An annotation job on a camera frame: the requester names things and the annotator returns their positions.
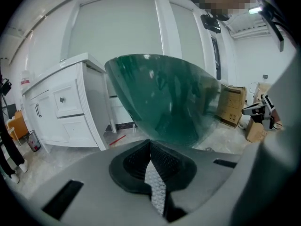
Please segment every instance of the ceiling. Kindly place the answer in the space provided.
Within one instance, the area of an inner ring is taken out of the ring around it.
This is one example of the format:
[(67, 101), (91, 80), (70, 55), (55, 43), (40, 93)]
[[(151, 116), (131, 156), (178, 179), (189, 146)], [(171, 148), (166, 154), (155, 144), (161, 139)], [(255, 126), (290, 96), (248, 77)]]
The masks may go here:
[[(62, 0), (24, 0), (8, 23), (6, 31), (0, 38), (0, 58), (11, 61), (16, 49), (24, 36), (43, 17), (45, 12), (51, 10)], [(225, 25), (231, 35), (242, 31), (263, 26), (263, 21), (258, 14), (250, 15), (247, 10), (242, 10), (238, 15), (233, 15)]]

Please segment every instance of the black handle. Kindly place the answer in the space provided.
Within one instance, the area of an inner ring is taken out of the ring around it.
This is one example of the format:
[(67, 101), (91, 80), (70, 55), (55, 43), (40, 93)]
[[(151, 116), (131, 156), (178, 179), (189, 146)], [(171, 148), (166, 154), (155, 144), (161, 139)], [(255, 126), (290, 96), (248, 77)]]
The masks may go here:
[(38, 112), (38, 117), (42, 117), (42, 115), (39, 113), (38, 106), (39, 106), (39, 103), (37, 103), (37, 112)]
[(39, 116), (37, 107), (38, 107), (38, 104), (36, 104), (35, 109), (36, 109), (37, 116)]

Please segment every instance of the black pants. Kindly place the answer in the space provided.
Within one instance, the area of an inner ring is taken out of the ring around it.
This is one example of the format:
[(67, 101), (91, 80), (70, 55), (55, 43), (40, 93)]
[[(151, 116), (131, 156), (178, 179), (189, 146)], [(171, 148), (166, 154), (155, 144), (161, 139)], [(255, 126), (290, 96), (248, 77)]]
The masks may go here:
[[(23, 156), (18, 151), (13, 139), (10, 137), (10, 135), (5, 127), (5, 124), (3, 121), (3, 116), (0, 116), (0, 136), (1, 136), (2, 142), (9, 154), (10, 158), (14, 161), (14, 163), (17, 166), (24, 163)], [(8, 162), (6, 161), (1, 148), (0, 148), (0, 166), (2, 167), (3, 171), (7, 175), (11, 175), (11, 174), (15, 173), (15, 171), (10, 168)]]

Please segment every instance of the white countertop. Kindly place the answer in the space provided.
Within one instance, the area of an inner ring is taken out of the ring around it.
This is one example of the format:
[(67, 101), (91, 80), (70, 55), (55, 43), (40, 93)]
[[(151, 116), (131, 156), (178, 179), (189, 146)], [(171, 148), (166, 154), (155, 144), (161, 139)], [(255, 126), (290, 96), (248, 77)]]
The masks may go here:
[(62, 62), (60, 62), (57, 65), (52, 66), (51, 68), (47, 69), (43, 73), (39, 74), (33, 81), (30, 82), (30, 86), (26, 87), (21, 90), (22, 95), (24, 95), (26, 92), (31, 90), (33, 87), (35, 87), (37, 84), (41, 83), (43, 80), (48, 78), (49, 76), (53, 75), (54, 73), (63, 70), (69, 66), (75, 65), (79, 62), (84, 62), (89, 67), (101, 72), (105, 73), (104, 66), (99, 63), (92, 55), (89, 53), (83, 53), (80, 55), (76, 55), (74, 57), (68, 58)]

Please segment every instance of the glossy green basin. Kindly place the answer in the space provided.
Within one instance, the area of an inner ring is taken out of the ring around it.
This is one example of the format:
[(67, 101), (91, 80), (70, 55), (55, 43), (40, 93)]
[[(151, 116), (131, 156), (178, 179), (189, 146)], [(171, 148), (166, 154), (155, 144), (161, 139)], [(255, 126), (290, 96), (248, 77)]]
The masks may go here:
[(222, 84), (203, 69), (163, 55), (126, 55), (105, 64), (133, 121), (151, 139), (193, 147), (216, 127)]

